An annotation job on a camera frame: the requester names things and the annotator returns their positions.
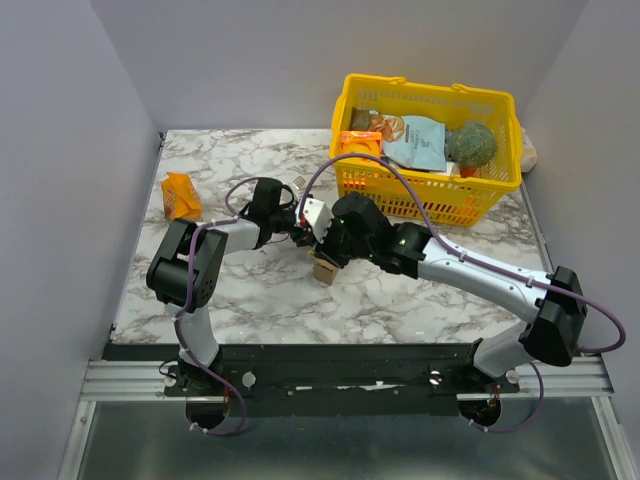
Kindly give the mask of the brown cardboard express box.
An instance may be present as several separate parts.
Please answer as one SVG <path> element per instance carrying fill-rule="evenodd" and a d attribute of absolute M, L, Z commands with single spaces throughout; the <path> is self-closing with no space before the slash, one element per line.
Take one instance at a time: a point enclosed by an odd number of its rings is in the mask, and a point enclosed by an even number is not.
<path fill-rule="evenodd" d="M 312 258 L 314 262 L 314 278 L 326 285 L 332 285 L 339 272 L 339 268 L 315 253 L 312 254 Z"/>

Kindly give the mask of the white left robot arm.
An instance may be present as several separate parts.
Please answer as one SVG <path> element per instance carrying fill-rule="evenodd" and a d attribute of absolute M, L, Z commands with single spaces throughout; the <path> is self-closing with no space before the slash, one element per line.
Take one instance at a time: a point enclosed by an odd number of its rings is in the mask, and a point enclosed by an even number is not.
<path fill-rule="evenodd" d="M 209 302 L 224 257 L 262 248 L 276 234 L 298 235 L 300 190 L 279 180 L 253 177 L 251 200 L 227 220 L 173 220 L 146 274 L 146 285 L 172 317 L 179 358 L 192 365 L 187 382 L 201 395 L 222 380 L 215 365 L 220 347 L 211 327 Z"/>

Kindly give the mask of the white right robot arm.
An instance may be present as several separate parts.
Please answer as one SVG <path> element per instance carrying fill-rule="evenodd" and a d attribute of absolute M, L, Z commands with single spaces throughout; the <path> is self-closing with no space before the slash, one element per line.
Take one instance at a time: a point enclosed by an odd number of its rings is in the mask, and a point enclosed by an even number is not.
<path fill-rule="evenodd" d="M 460 379 L 480 392 L 497 377 L 538 360 L 566 367 L 577 353 L 587 307 L 577 274 L 522 269 L 481 256 L 477 262 L 454 242 L 411 222 L 391 224 L 368 197 L 351 193 L 333 206 L 308 199 L 304 221 L 316 241 L 315 254 L 337 268 L 356 259 L 382 271 L 443 283 L 492 302 L 518 317 L 516 325 L 477 343 Z"/>

